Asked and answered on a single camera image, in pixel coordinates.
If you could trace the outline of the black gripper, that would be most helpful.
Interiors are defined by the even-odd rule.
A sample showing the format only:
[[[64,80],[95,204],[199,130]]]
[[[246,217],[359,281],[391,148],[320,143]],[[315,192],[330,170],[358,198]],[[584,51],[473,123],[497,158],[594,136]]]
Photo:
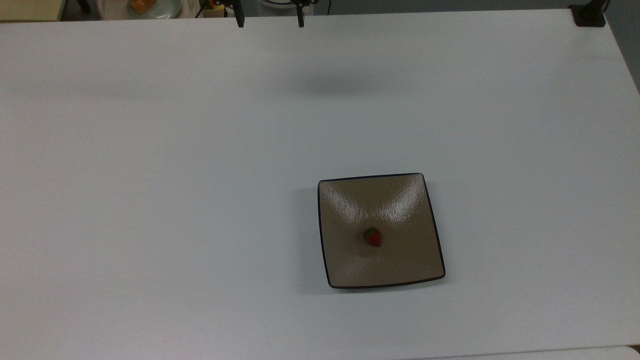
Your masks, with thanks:
[[[299,28],[304,28],[305,23],[305,9],[311,5],[318,3],[318,0],[262,0],[266,5],[272,5],[275,7],[295,7],[297,22]],[[235,20],[239,28],[244,28],[245,14],[242,7],[241,0],[224,0],[224,6],[226,8],[235,8]]]

